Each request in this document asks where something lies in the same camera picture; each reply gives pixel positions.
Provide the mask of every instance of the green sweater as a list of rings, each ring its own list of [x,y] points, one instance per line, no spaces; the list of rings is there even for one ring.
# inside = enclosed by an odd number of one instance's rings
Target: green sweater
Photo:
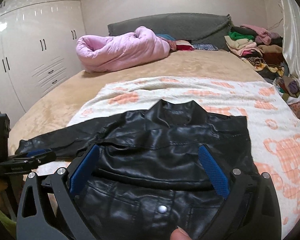
[[[240,39],[248,39],[248,40],[255,40],[255,38],[252,35],[243,35],[237,32],[229,32],[229,36],[232,40],[240,40]]]

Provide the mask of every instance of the white wardrobe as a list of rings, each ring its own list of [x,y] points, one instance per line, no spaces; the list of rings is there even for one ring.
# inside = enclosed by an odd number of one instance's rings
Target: white wardrobe
[[[0,6],[0,112],[12,127],[40,98],[81,71],[80,0],[4,0]]]

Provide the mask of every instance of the snap button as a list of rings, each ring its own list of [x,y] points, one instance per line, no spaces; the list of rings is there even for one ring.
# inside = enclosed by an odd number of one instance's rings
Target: snap button
[[[161,214],[167,212],[167,210],[168,210],[168,208],[166,206],[161,205],[161,206],[158,207],[158,211]]]

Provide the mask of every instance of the jacket sleeve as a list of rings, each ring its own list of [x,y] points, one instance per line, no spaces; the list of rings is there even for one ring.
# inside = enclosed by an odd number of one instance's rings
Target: jacket sleeve
[[[58,159],[75,158],[91,143],[102,142],[109,127],[116,123],[121,115],[94,118],[27,141],[21,140],[16,154],[49,148],[55,151]]]

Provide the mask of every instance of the white blanket with orange pattern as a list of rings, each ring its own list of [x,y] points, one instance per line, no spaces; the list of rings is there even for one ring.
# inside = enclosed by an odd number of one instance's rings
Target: white blanket with orange pattern
[[[155,77],[107,84],[83,105],[69,125],[129,110],[149,109],[159,99],[196,101],[206,111],[245,115],[251,151],[260,173],[271,174],[282,217],[282,238],[300,218],[300,120],[265,82]]]

